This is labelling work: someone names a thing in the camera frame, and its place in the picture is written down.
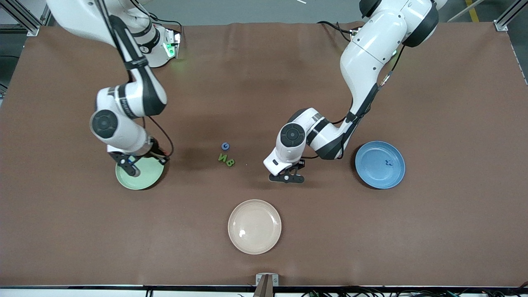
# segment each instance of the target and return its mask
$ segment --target yellow tape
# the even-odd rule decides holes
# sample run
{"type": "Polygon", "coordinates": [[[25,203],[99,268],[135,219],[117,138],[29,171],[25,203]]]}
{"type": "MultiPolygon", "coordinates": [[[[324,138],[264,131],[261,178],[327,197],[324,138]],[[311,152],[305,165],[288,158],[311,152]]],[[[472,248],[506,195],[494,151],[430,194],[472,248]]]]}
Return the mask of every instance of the yellow tape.
{"type": "MultiPolygon", "coordinates": [[[[466,0],[466,5],[469,7],[471,4],[473,4],[472,0],[466,0]]],[[[475,11],[475,8],[471,8],[469,10],[469,16],[471,16],[471,21],[474,23],[478,23],[478,16],[477,12],[475,11]]]]}

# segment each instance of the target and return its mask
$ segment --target brown table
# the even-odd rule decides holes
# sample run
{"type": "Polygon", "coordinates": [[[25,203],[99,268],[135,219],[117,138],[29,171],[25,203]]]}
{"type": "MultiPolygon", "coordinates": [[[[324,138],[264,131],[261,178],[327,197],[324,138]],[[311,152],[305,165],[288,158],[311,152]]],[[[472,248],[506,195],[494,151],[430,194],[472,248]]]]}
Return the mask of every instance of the brown table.
{"type": "Polygon", "coordinates": [[[525,281],[528,89],[490,23],[440,24],[404,51],[343,160],[308,160],[304,184],[267,180],[262,160],[293,112],[346,113],[345,46],[321,25],[187,27],[181,59],[155,70],[176,152],[156,187],[130,191],[88,126],[96,92],[126,81],[117,51],[41,28],[0,109],[0,284],[246,284],[258,272],[283,285],[525,281]],[[372,140],[405,157],[394,189],[352,169],[372,140]],[[232,168],[217,161],[224,141],[232,168]],[[227,235],[247,199],[282,218],[263,255],[227,235]]]}

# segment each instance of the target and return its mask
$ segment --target plate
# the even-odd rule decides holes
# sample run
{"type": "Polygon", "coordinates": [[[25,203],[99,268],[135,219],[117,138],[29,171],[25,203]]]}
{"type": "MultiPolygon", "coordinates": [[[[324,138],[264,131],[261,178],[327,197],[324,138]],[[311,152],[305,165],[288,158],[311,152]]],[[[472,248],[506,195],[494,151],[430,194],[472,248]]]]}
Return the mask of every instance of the plate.
{"type": "Polygon", "coordinates": [[[141,158],[135,166],[139,169],[138,177],[129,176],[123,168],[116,164],[116,177],[123,187],[130,190],[142,190],[150,187],[163,173],[163,165],[156,158],[141,158]]]}
{"type": "Polygon", "coordinates": [[[405,161],[391,144],[371,141],[356,154],[356,170],[361,179],[378,189],[389,189],[399,184],[405,175],[405,161]]]}
{"type": "Polygon", "coordinates": [[[281,230],[279,213],[262,200],[242,202],[229,217],[229,238],[246,254],[259,255],[269,251],[279,240],[281,230]]]}

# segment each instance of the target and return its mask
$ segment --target floor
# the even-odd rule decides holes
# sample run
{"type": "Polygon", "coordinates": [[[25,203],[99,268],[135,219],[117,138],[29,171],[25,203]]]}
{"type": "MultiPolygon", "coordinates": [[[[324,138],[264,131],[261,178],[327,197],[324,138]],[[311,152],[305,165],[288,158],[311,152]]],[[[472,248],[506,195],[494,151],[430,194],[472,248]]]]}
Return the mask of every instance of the floor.
{"type": "MultiPolygon", "coordinates": [[[[358,9],[359,0],[335,0],[333,5],[322,0],[157,0],[145,5],[160,19],[178,20],[184,25],[222,25],[230,23],[316,23],[321,20],[330,22],[353,22],[361,19],[358,9]]],[[[440,21],[445,22],[467,7],[471,0],[449,0],[440,10],[440,21]]],[[[485,0],[476,7],[480,22],[490,22],[502,14],[512,0],[485,0]]],[[[457,22],[471,22],[469,13],[461,16],[457,22]]],[[[528,71],[528,9],[508,25],[509,35],[519,63],[528,71]]],[[[6,87],[16,67],[26,35],[21,33],[0,33],[0,83],[6,87]]]]}

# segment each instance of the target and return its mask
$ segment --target white plate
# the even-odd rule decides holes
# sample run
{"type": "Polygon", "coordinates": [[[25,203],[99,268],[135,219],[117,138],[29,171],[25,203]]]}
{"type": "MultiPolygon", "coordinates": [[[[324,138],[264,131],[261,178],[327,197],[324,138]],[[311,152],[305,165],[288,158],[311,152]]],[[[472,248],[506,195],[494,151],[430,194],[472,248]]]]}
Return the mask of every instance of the white plate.
{"type": "Polygon", "coordinates": [[[250,255],[269,251],[280,237],[282,223],[279,213],[262,200],[240,203],[229,217],[229,238],[237,249],[250,255]]]}

